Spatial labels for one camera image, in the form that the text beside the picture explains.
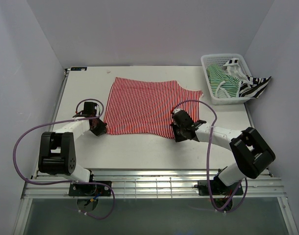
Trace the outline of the red white striped tank top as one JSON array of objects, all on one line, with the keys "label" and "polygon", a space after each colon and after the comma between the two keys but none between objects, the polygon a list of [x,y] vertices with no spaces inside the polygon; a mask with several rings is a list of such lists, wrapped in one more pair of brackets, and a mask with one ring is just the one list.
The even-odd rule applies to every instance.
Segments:
[{"label": "red white striped tank top", "polygon": [[199,120],[201,90],[188,90],[175,80],[147,82],[116,77],[111,87],[104,121],[109,135],[153,134],[173,139],[171,111],[185,110]]}]

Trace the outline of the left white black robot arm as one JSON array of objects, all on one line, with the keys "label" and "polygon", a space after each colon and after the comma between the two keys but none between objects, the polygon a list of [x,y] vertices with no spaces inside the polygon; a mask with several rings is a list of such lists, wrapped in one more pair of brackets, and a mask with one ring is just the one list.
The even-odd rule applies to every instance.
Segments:
[{"label": "left white black robot arm", "polygon": [[105,134],[107,124],[100,119],[104,111],[100,101],[85,99],[80,103],[84,104],[83,109],[79,111],[79,106],[76,106],[72,121],[68,121],[62,128],[41,135],[38,170],[81,182],[79,189],[89,196],[96,192],[97,184],[90,179],[91,171],[77,163],[75,141],[86,132],[95,136]]}]

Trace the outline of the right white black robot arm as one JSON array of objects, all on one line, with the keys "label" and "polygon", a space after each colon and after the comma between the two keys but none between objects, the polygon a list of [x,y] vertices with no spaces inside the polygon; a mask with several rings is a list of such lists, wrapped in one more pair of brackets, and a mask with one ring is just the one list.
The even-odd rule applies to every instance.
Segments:
[{"label": "right white black robot arm", "polygon": [[253,127],[240,131],[211,126],[204,120],[194,122],[182,109],[172,111],[172,119],[176,142],[210,142],[232,152],[235,163],[210,181],[219,194],[226,194],[234,183],[244,178],[257,178],[275,160],[275,153]]}]

